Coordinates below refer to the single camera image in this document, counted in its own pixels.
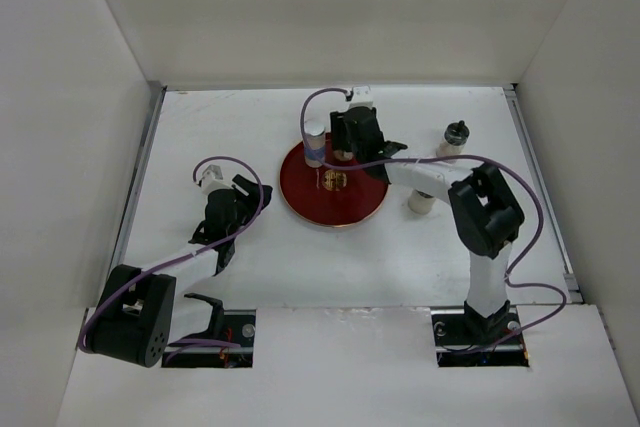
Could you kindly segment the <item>blue label spice jar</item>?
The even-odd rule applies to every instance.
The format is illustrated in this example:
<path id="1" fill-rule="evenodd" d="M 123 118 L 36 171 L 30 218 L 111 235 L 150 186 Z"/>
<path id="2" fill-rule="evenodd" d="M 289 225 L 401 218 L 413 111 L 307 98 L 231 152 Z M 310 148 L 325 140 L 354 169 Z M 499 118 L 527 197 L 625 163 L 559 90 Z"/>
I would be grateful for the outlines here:
<path id="1" fill-rule="evenodd" d="M 304 122 L 304 158 L 307 166 L 319 168 L 326 157 L 326 130 L 323 123 L 316 120 Z"/>

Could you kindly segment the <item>brown condiment bottle black cap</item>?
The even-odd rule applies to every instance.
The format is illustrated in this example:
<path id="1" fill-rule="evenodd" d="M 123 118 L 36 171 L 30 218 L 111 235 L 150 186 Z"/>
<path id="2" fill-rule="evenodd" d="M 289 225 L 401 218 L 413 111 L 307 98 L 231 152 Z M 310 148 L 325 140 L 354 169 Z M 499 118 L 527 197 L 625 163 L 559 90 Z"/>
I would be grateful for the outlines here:
<path id="1" fill-rule="evenodd" d="M 342 149 L 334 149 L 333 150 L 333 155 L 336 161 L 339 162 L 349 162 L 353 159 L 353 153 L 346 151 L 346 150 L 342 150 Z"/>

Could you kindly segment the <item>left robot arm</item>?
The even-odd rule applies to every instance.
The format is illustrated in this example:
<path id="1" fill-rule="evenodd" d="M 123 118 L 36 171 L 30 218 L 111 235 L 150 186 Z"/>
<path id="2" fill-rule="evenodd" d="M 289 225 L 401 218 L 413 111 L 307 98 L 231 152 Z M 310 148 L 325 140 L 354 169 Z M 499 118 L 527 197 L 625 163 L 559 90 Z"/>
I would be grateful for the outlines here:
<path id="1" fill-rule="evenodd" d="M 241 175 L 230 183 L 210 175 L 199 186 L 206 195 L 204 218 L 186 247 L 157 266 L 112 269 L 82 328 L 83 352 L 149 368 L 171 366 L 193 348 L 214 349 L 228 359 L 249 347 L 226 323 L 222 301 L 195 287 L 229 266 L 236 237 L 269 205 L 273 189 Z"/>

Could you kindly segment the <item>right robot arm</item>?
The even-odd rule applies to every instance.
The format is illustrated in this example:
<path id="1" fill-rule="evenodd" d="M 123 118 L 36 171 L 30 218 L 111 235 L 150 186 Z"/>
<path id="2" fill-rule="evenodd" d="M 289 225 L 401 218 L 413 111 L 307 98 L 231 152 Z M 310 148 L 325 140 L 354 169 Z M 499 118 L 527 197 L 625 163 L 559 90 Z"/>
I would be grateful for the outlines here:
<path id="1" fill-rule="evenodd" d="M 507 324 L 510 307 L 505 275 L 525 215 L 498 167 L 487 162 L 467 169 L 443 161 L 394 159 L 406 146 L 388 141 L 376 110 L 364 106 L 330 114 L 331 144 L 350 152 L 371 178 L 409 187 L 451 208 L 459 239 L 470 256 L 464 331 L 483 343 Z"/>

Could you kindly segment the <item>white condiment bottle black cap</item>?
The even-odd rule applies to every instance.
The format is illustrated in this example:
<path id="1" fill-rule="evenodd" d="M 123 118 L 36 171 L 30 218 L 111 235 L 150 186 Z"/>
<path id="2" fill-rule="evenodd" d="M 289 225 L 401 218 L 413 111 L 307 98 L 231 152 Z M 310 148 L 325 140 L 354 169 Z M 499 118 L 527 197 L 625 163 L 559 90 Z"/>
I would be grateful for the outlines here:
<path id="1" fill-rule="evenodd" d="M 435 197 L 418 190 L 413 190 L 408 198 L 407 205 L 415 214 L 427 215 L 431 212 L 435 202 Z"/>

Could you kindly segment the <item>red round tray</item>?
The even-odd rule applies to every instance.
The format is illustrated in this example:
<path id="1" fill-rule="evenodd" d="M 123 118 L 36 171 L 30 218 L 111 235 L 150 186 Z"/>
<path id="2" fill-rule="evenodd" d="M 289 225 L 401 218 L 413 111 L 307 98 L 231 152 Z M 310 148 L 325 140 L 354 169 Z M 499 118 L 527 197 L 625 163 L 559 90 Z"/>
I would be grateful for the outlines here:
<path id="1" fill-rule="evenodd" d="M 307 165 L 302 143 L 286 154 L 279 188 L 284 203 L 297 216 L 323 227 L 347 227 L 373 216 L 389 185 L 362 170 L 343 171 Z"/>

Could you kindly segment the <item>clear bottle black stopper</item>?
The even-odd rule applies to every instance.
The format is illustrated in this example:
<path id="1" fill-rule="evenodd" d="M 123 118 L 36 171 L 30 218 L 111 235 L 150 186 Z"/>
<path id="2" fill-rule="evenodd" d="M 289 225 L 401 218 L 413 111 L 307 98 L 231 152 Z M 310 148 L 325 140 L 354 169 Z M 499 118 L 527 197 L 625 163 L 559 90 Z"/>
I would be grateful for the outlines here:
<path id="1" fill-rule="evenodd" d="M 460 155 L 469 139 L 470 130 L 464 120 L 450 123 L 444 131 L 436 154 L 438 157 Z"/>

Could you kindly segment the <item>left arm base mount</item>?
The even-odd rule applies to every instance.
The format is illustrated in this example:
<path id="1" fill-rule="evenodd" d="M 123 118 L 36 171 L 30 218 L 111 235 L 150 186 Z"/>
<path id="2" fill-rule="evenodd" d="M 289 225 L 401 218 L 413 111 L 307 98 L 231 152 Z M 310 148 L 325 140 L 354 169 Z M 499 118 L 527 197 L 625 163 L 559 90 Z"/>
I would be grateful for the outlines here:
<path id="1" fill-rule="evenodd" d="M 179 299 L 163 368 L 242 369 L 253 366 L 257 312 L 229 310 L 221 300 L 188 293 Z"/>

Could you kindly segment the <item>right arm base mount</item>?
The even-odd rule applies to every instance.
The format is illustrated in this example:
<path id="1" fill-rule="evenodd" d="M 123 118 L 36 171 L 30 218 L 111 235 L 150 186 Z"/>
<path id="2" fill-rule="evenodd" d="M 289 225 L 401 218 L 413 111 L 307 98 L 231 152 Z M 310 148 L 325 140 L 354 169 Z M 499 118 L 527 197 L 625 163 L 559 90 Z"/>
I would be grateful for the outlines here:
<path id="1" fill-rule="evenodd" d="M 522 367 L 529 356 L 515 307 L 488 332 L 473 327 L 462 308 L 431 311 L 436 361 L 441 368 Z"/>

